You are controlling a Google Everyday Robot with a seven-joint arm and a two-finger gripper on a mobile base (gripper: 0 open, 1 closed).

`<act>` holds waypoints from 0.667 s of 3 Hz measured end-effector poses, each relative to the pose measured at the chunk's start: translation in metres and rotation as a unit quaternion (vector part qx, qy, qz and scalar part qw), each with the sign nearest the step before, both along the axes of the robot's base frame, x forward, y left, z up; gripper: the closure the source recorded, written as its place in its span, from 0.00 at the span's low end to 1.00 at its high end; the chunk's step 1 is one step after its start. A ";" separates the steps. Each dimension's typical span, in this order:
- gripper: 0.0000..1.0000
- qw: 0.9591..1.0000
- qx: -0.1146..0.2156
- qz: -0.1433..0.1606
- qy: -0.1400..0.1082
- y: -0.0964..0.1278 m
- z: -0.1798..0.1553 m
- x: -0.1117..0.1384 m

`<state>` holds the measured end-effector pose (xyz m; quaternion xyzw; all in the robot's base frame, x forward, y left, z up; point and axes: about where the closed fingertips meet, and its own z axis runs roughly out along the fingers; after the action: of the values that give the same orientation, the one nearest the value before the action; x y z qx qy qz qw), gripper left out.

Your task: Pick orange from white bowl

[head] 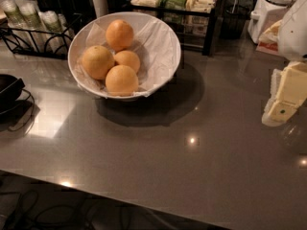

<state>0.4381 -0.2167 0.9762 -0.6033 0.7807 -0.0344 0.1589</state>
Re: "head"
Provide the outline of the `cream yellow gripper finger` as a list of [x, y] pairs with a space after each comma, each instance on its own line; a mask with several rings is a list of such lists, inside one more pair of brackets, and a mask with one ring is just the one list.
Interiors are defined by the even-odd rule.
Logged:
[[307, 63], [290, 61], [283, 70], [274, 69], [270, 93], [262, 123], [278, 127], [287, 123], [307, 100]]

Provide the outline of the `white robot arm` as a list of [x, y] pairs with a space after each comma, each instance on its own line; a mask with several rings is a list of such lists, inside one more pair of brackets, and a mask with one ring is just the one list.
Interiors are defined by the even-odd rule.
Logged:
[[271, 97], [262, 116], [268, 127], [285, 124], [307, 99], [307, 0], [296, 0], [282, 18], [277, 46], [289, 64], [272, 72]]

